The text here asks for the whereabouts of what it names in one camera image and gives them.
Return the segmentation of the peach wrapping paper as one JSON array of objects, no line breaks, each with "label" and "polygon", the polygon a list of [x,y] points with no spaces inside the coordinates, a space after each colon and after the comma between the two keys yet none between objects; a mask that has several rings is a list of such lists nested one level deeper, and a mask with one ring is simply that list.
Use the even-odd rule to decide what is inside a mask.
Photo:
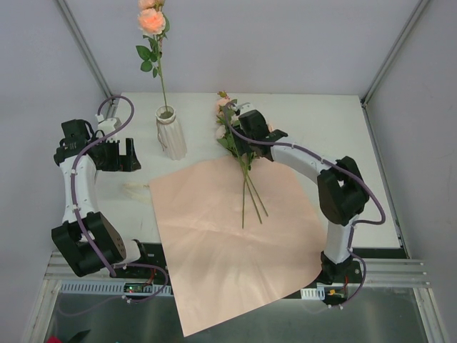
[{"label": "peach wrapping paper", "polygon": [[260,159],[250,176],[260,210],[231,156],[150,181],[185,336],[282,299],[321,271],[326,233],[295,172]]}]

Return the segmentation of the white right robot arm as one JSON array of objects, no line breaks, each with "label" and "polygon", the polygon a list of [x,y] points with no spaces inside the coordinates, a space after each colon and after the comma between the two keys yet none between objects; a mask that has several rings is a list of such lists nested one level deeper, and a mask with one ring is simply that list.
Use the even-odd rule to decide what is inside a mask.
[{"label": "white right robot arm", "polygon": [[236,142],[260,157],[294,169],[317,186],[319,207],[328,220],[328,229],[316,281],[327,285],[337,282],[353,261],[353,224],[368,202],[357,163],[345,156],[326,164],[317,153],[297,145],[287,133],[270,131],[256,109],[238,109],[234,116],[239,120],[234,127]]}]

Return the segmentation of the pale pink rose stem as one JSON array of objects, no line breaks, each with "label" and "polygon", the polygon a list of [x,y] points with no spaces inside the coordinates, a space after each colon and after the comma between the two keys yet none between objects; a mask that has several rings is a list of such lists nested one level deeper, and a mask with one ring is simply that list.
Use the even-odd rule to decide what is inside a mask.
[{"label": "pale pink rose stem", "polygon": [[246,199],[247,195],[250,196],[253,207],[255,209],[258,221],[262,224],[262,217],[259,211],[259,207],[264,210],[264,214],[268,216],[265,205],[261,200],[260,194],[258,193],[252,178],[250,177],[250,171],[255,159],[258,159],[256,153],[254,153],[247,145],[245,141],[239,139],[230,129],[227,121],[222,118],[219,114],[216,116],[216,123],[218,128],[216,129],[215,138],[216,141],[229,152],[229,154],[237,161],[241,168],[243,176],[243,190],[242,190],[242,228],[245,226],[246,218]]}]

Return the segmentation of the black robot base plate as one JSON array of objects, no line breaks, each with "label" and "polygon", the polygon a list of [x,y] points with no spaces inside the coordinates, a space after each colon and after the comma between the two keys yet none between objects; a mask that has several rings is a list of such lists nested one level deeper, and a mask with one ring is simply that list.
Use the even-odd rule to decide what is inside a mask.
[{"label": "black robot base plate", "polygon": [[[162,285],[165,282],[165,276],[158,270],[161,267],[166,270],[169,285],[171,285],[162,244],[141,243],[140,250],[141,258],[137,262],[132,262],[130,266],[121,267],[116,272],[116,278],[148,279],[142,286],[144,289],[152,284]],[[336,290],[336,295],[325,295],[324,298],[342,298],[342,302],[346,301],[349,298],[348,285],[350,283],[361,285],[365,282],[366,272],[363,265],[351,255],[340,264],[335,264],[324,252],[321,252],[320,263],[319,275],[306,288],[322,286]]]}]

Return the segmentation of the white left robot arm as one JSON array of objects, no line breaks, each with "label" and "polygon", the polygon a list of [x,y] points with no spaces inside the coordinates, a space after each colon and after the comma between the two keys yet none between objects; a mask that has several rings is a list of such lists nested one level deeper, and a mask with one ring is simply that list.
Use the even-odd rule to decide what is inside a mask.
[{"label": "white left robot arm", "polygon": [[54,155],[65,184],[65,211],[51,238],[74,274],[84,277],[103,268],[126,264],[136,278],[145,277],[151,261],[143,244],[124,240],[100,212],[95,182],[98,172],[135,172],[141,168],[134,141],[126,139],[126,154],[118,141],[97,141],[87,121],[74,119],[61,125],[64,138]]}]

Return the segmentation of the cream printed ribbon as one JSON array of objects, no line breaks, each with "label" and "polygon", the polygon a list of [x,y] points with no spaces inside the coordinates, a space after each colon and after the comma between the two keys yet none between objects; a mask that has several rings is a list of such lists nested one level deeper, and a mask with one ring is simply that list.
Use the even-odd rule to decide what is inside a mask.
[{"label": "cream printed ribbon", "polygon": [[130,199],[143,204],[152,204],[151,192],[148,184],[127,182],[122,184],[121,190]]}]

